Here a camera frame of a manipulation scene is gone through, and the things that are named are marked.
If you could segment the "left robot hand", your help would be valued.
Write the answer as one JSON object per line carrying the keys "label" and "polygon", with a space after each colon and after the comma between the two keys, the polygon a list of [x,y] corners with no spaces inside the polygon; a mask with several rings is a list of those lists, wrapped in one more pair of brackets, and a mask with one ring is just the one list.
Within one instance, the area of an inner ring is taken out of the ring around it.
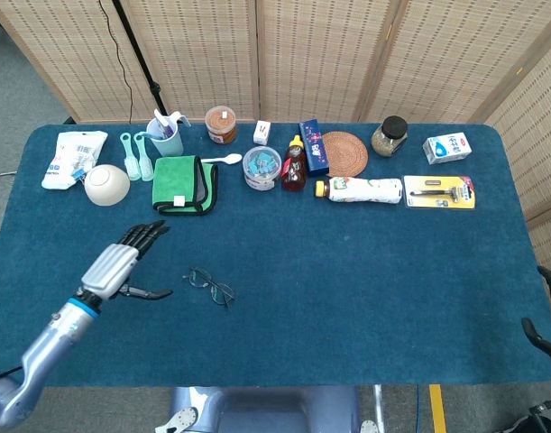
{"label": "left robot hand", "polygon": [[164,220],[132,226],[118,242],[107,246],[88,268],[81,278],[80,292],[92,293],[93,297],[102,301],[118,295],[144,300],[169,297],[172,290],[149,291],[128,282],[135,264],[169,230]]}

